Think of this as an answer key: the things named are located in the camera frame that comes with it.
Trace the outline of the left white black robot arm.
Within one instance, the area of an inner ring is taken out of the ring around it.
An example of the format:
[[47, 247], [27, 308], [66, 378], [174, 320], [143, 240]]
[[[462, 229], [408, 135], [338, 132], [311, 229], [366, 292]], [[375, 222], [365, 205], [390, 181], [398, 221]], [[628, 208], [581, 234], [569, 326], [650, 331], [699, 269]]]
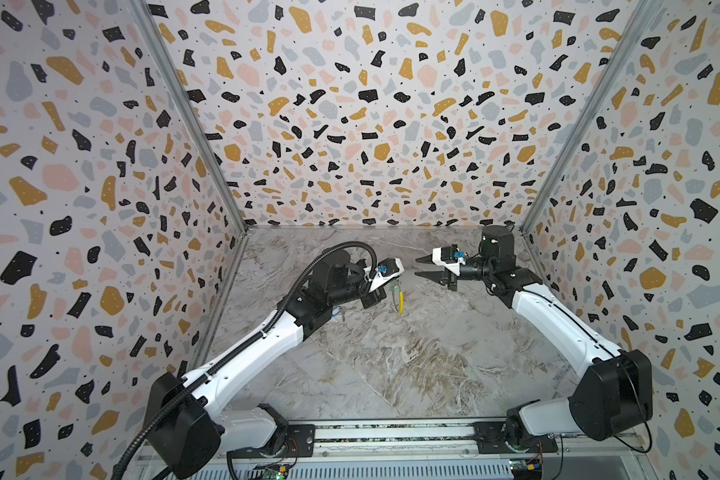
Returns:
[[165, 464], [160, 479], [187, 479], [221, 451], [279, 454], [288, 429], [282, 415], [265, 404], [231, 413], [227, 405], [266, 367], [331, 320], [336, 307], [354, 301], [364, 308], [377, 305], [386, 297], [386, 285], [403, 271], [400, 259], [381, 260], [364, 242], [325, 249], [251, 333], [205, 364], [181, 376], [165, 373], [153, 383], [142, 430], [118, 461], [114, 476], [123, 476], [143, 443]]

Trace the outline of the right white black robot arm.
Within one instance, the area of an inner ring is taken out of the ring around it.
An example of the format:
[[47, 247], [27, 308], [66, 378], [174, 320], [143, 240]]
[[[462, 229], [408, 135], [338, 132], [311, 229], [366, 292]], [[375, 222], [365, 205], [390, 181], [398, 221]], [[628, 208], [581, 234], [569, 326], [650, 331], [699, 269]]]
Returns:
[[507, 411], [502, 434], [513, 450], [527, 449], [549, 435], [584, 435], [603, 441], [653, 416], [652, 365], [639, 350], [627, 351], [576, 317], [541, 278], [517, 263], [514, 236], [507, 226], [481, 231], [476, 254], [452, 244], [435, 248], [420, 263], [423, 276], [456, 290], [461, 281], [480, 281], [529, 321], [569, 363], [578, 383], [565, 398], [531, 401]]

